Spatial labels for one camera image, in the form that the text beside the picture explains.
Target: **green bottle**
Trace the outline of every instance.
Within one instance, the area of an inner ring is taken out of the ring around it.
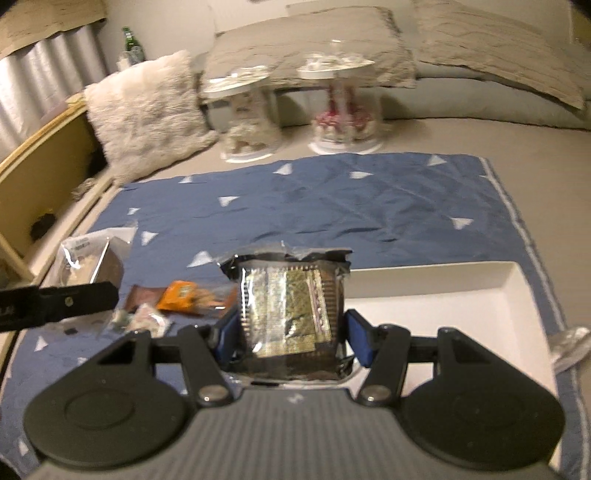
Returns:
[[[129,27],[123,27],[125,35],[125,50],[129,52],[129,61],[132,65],[137,65],[146,59],[142,45],[135,39],[134,33]]]

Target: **blue blanket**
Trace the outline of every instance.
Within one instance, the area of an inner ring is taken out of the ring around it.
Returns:
[[[341,154],[132,183],[93,229],[130,220],[138,221],[139,230],[125,263],[122,298],[133,284],[220,280],[212,257],[248,244],[285,241],[351,247],[353,268],[516,261],[546,332],[563,327],[515,206],[490,165],[468,155]],[[177,327],[186,322],[177,321]],[[94,332],[60,337],[46,328],[21,335],[0,401],[0,453],[18,473],[37,465],[22,431],[27,403],[111,341]],[[158,376],[183,388],[178,369],[160,369]],[[560,374],[557,381],[567,414],[561,471],[571,480],[587,478],[589,429],[576,372]]]

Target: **clear plastic wrapper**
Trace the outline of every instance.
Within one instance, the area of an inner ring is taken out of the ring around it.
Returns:
[[[117,288],[123,278],[123,261],[129,256],[137,224],[107,228],[66,238],[47,274],[45,286],[66,287],[110,281]],[[65,340],[78,333],[99,335],[112,312],[72,317],[44,327],[47,342]]]
[[[236,303],[236,285],[212,285],[176,280],[166,288],[156,307],[165,312],[222,317]]]
[[[147,330],[152,338],[161,338],[168,332],[172,321],[160,313],[152,305],[144,303],[135,313],[128,313],[119,309],[113,313],[107,325],[109,335],[119,336],[129,332]]]
[[[573,327],[548,337],[554,373],[559,374],[583,360],[591,352],[591,330]]]
[[[219,259],[239,282],[242,354],[232,369],[254,378],[339,380],[349,249],[244,249]]]
[[[47,274],[47,285],[65,287],[108,280],[119,287],[123,260],[129,256],[137,228],[134,223],[65,239]]]

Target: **black circular pad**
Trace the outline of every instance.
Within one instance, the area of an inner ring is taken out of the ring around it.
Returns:
[[[402,404],[424,450],[463,468],[504,471],[548,461],[564,424],[560,404],[525,375],[440,375]]]
[[[105,469],[169,444],[186,413],[172,387],[136,368],[113,365],[74,371],[50,386],[27,407],[24,427],[33,446],[53,461]]]

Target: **white box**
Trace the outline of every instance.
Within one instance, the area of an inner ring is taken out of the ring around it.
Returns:
[[[345,309],[372,325],[395,323],[416,336],[455,327],[558,397],[548,342],[530,285],[514,262],[467,262],[352,270]],[[362,368],[344,382],[354,397]],[[433,377],[431,364],[408,366],[403,395]],[[550,463],[560,463],[558,445]]]

